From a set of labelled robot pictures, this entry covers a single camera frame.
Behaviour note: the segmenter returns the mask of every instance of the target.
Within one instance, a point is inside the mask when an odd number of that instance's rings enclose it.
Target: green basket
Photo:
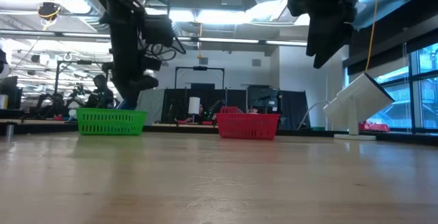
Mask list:
[[[140,135],[146,112],[79,108],[77,124],[82,135]]]

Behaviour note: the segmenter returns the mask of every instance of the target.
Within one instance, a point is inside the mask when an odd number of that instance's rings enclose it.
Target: red object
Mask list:
[[[221,114],[243,114],[243,112],[238,107],[221,107],[220,108]]]
[[[386,124],[360,123],[359,131],[362,132],[389,132],[389,126]]]
[[[219,134],[223,138],[275,138],[280,114],[216,114]]]

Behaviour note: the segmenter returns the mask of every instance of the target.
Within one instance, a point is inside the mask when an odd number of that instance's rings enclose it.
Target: glass window pane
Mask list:
[[[422,119],[424,128],[438,128],[438,78],[421,81]]]
[[[374,80],[379,84],[389,82],[396,79],[401,79],[409,76],[409,67],[405,66],[401,69],[376,77]]]
[[[427,73],[438,70],[438,43],[425,47],[418,51],[418,62],[420,63],[420,73]]]
[[[394,128],[412,128],[411,93],[408,84],[399,84],[385,88],[395,102],[368,119],[368,122],[387,124]]]

